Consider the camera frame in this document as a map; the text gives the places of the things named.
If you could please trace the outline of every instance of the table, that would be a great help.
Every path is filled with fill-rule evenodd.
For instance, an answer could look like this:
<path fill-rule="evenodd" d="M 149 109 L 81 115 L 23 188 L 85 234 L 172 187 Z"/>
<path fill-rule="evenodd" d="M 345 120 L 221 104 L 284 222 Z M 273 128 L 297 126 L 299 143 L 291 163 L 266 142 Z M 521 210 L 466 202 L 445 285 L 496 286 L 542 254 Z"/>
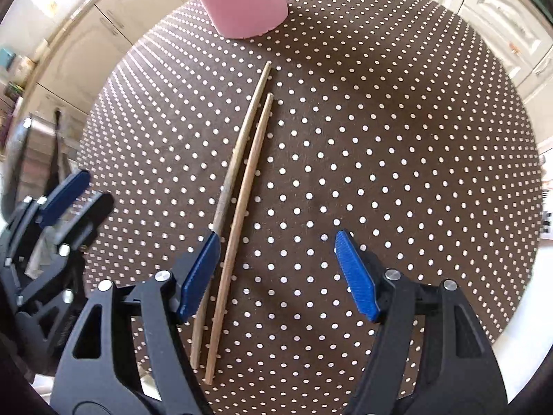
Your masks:
<path fill-rule="evenodd" d="M 351 397 L 376 327 L 347 291 L 337 230 L 411 279 L 458 281 L 491 341 L 537 247 L 532 127 L 468 24 L 432 0 L 289 0 L 289 10 L 275 30 L 229 40 L 191 0 L 113 71 L 81 141 L 79 164 L 117 207 L 90 251 L 87 284 L 147 279 L 211 222 L 248 101 L 273 61 L 277 102 L 219 373 L 204 386 L 216 413 L 339 413 Z M 413 391 L 423 327 L 417 319 L 401 395 Z M 134 334 L 147 368 L 139 324 Z M 187 324 L 187 348 L 190 336 Z"/>

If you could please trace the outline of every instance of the blue gripper pad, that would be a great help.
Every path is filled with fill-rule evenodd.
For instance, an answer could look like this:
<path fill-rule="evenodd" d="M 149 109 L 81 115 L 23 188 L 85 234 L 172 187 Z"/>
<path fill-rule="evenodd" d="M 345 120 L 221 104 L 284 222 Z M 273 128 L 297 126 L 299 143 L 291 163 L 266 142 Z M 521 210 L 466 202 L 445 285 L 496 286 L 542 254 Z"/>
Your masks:
<path fill-rule="evenodd" d="M 344 272 L 357 309 L 370 321 L 377 321 L 380 308 L 376 299 L 374 281 L 346 231 L 338 231 L 334 247 L 336 258 Z"/>
<path fill-rule="evenodd" d="M 40 209 L 39 226 L 56 224 L 57 220 L 71 206 L 82 192 L 90 185 L 90 173 L 87 170 L 79 170 L 69 175 L 63 183 L 58 185 L 48 196 L 48 199 Z"/>
<path fill-rule="evenodd" d="M 180 307 L 177 310 L 181 320 L 186 320 L 197 312 L 220 257 L 221 240 L 212 232 L 182 285 Z"/>

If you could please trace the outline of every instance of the metal screw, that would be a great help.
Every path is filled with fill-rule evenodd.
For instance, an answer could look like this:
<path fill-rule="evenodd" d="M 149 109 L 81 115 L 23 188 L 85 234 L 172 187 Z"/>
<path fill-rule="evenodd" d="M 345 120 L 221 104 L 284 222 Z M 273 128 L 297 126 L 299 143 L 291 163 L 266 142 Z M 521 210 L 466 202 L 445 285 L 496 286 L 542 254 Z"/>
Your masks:
<path fill-rule="evenodd" d="M 62 257 L 67 257 L 69 256 L 70 251 L 71 251 L 71 247 L 67 243 L 64 243 L 62 244 L 62 246 L 60 246 L 59 254 Z"/>
<path fill-rule="evenodd" d="M 73 302 L 73 292 L 69 289 L 65 289 L 62 292 L 62 300 L 65 304 L 71 304 Z"/>
<path fill-rule="evenodd" d="M 457 290 L 457 283 L 452 279 L 447 279 L 443 282 L 443 286 L 446 290 L 454 291 Z"/>
<path fill-rule="evenodd" d="M 165 282 L 171 277 L 171 272 L 167 270 L 161 270 L 156 273 L 156 281 Z"/>
<path fill-rule="evenodd" d="M 109 279 L 104 279 L 100 284 L 98 284 L 98 290 L 101 292 L 108 291 L 113 283 Z"/>
<path fill-rule="evenodd" d="M 397 281 L 399 278 L 402 277 L 402 274 L 396 269 L 391 268 L 389 270 L 386 270 L 384 276 L 386 276 L 386 279 L 389 279 L 390 281 Z"/>

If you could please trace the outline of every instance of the polka dot tablecloth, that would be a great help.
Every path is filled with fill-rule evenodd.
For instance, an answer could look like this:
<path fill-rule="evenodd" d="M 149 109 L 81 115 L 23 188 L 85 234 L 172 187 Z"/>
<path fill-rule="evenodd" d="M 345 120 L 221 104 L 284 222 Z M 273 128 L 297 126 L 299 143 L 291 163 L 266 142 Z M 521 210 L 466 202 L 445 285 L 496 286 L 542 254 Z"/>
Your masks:
<path fill-rule="evenodd" d="M 378 327 L 348 292 L 338 230 L 410 279 L 458 281 L 492 341 L 537 247 L 532 127 L 468 24 L 432 0 L 289 0 L 289 11 L 267 34 L 229 40 L 200 1 L 175 10 L 113 71 L 81 141 L 93 189 L 116 202 L 88 255 L 87 284 L 145 280 L 211 223 L 248 102 L 273 61 L 275 103 L 221 358 L 215 385 L 204 385 L 216 413 L 330 414 L 347 404 Z M 423 331 L 415 320 L 401 395 L 413 391 Z M 136 320 L 147 369 L 142 334 Z M 181 335 L 189 348 L 190 324 Z M 206 355 L 204 346 L 202 363 Z"/>

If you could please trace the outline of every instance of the chopstick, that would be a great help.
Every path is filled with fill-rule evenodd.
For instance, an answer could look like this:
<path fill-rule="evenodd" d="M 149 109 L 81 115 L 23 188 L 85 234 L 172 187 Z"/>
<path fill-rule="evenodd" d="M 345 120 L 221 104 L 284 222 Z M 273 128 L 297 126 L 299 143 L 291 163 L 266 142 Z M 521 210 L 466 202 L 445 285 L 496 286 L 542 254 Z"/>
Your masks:
<path fill-rule="evenodd" d="M 245 167 L 244 178 L 240 186 L 236 210 L 234 211 L 234 217 L 232 219 L 231 233 L 228 237 L 227 251 L 225 253 L 225 260 L 223 261 L 223 272 L 221 274 L 219 290 L 217 292 L 215 317 L 213 326 L 211 327 L 211 339 L 209 340 L 209 352 L 207 354 L 205 375 L 205 382 L 208 385 L 211 385 L 214 379 L 219 340 L 221 339 L 223 318 L 225 317 L 225 306 L 227 305 L 228 291 L 231 285 L 232 270 L 234 268 L 234 261 L 236 259 L 238 246 L 240 244 L 240 235 L 244 224 L 245 212 L 248 206 L 248 200 L 250 199 L 250 193 L 252 191 L 255 169 L 259 160 L 259 154 L 261 153 L 261 147 L 263 146 L 263 139 L 265 138 L 265 131 L 269 121 L 272 103 L 273 94 L 269 93 L 265 100 L 261 117 L 259 118 L 259 124 L 255 130 L 252 148 L 250 150 L 250 155 L 248 156 L 248 163 Z"/>
<path fill-rule="evenodd" d="M 257 112 L 257 106 L 261 100 L 263 90 L 265 89 L 265 83 L 269 77 L 269 72 L 271 70 L 271 61 L 265 63 L 265 67 L 261 72 L 259 81 L 255 86 L 255 91 L 253 92 L 252 100 L 248 106 L 248 110 L 245 113 L 244 121 L 242 122 L 242 127 L 236 139 L 236 144 L 234 144 L 234 149 L 232 151 L 231 160 L 228 165 L 227 174 L 225 176 L 225 181 L 221 188 L 221 194 L 219 195 L 219 201 L 217 202 L 217 207 L 215 209 L 215 217 L 212 223 L 212 230 L 215 231 L 218 235 L 221 235 L 223 226 L 225 225 L 225 217 L 228 211 L 228 205 L 232 197 L 232 189 L 234 183 L 236 182 L 236 176 L 240 169 L 240 162 L 242 161 L 242 156 L 244 156 L 245 145 L 248 141 L 248 135 L 252 128 L 253 120 L 255 120 L 255 113 Z M 194 327 L 192 330 L 192 347 L 190 349 L 190 366 L 197 370 L 200 367 L 200 353 L 202 346 L 202 338 L 204 336 L 204 323 L 206 318 L 207 310 L 207 301 L 209 299 L 209 288 L 211 283 L 207 285 L 206 291 L 204 292 L 204 297 L 198 307 L 196 312 L 196 317 L 194 319 Z"/>

